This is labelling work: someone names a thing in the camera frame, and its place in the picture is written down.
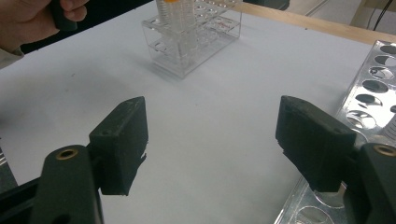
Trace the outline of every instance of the test tube rack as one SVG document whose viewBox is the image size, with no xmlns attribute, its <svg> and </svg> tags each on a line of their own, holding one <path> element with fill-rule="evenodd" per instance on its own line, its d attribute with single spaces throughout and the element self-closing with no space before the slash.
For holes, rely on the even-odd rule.
<svg viewBox="0 0 396 224">
<path fill-rule="evenodd" d="M 184 78 L 190 71 L 240 36 L 242 0 L 193 0 L 195 26 L 175 32 L 154 16 L 142 21 L 152 61 Z M 183 53 L 186 39 L 196 36 L 197 48 Z"/>
</svg>

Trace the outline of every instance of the cable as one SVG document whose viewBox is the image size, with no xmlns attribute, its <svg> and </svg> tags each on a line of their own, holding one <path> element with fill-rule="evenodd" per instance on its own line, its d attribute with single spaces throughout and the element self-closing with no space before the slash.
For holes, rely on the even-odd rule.
<svg viewBox="0 0 396 224">
<path fill-rule="evenodd" d="M 368 30 L 368 29 L 369 29 L 369 27 L 370 27 L 370 23 L 371 23 L 371 19 L 373 18 L 373 16 L 374 16 L 374 13 L 375 13 L 375 12 L 376 12 L 376 10 L 378 9 L 378 7 L 379 7 L 379 4 L 381 4 L 383 1 L 384 1 L 384 0 L 378 0 L 378 1 L 376 2 L 375 8 L 373 9 L 373 12 L 372 12 L 372 14 L 370 15 L 370 19 L 369 19 L 369 21 L 367 22 L 366 30 Z"/>
<path fill-rule="evenodd" d="M 387 2 L 387 5 L 384 7 L 384 9 L 382 10 L 382 12 L 381 12 L 381 14 L 379 15 L 379 17 L 378 17 L 378 20 L 376 20 L 376 23 L 375 23 L 375 27 L 374 27 L 374 31 L 375 31 L 375 29 L 376 29 L 376 26 L 379 24 L 379 22 L 381 21 L 381 19 L 382 19 L 382 17 L 384 16 L 384 14 L 385 14 L 385 12 L 388 10 L 388 7 L 390 6 L 390 4 L 392 4 L 392 2 L 393 2 L 393 0 L 389 0 L 388 2 Z"/>
</svg>

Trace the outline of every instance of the white table surface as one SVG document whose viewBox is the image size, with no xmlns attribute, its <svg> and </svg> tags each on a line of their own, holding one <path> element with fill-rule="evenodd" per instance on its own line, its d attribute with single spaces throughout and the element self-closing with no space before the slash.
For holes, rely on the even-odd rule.
<svg viewBox="0 0 396 224">
<path fill-rule="evenodd" d="M 275 139 L 281 95 L 335 114 L 370 45 L 244 14 L 239 40 L 179 79 L 152 63 L 153 2 L 0 70 L 0 141 L 22 184 L 120 102 L 147 101 L 148 158 L 106 223 L 273 223 L 300 174 Z"/>
</svg>

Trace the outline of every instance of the human hand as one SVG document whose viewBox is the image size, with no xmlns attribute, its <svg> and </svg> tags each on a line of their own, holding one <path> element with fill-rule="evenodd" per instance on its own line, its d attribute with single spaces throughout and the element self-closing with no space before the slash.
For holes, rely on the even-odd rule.
<svg viewBox="0 0 396 224">
<path fill-rule="evenodd" d="M 61 1 L 64 16 L 82 21 L 88 0 Z M 36 42 L 59 32 L 50 12 L 50 0 L 0 0 L 0 49 L 13 52 L 22 44 Z"/>
</svg>

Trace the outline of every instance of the wooden table edge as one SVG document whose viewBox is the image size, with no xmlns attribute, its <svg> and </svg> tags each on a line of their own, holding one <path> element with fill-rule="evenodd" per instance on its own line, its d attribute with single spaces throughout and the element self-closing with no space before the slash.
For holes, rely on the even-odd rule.
<svg viewBox="0 0 396 224">
<path fill-rule="evenodd" d="M 336 35 L 346 39 L 373 45 L 376 40 L 384 40 L 396 43 L 396 35 L 379 33 L 376 31 L 365 30 L 358 27 L 310 18 L 286 11 L 280 11 L 269 7 L 261 7 L 250 3 L 239 5 L 244 13 L 263 17 L 273 21 L 282 21 L 288 24 L 304 27 L 306 29 L 319 31 L 329 35 Z"/>
</svg>

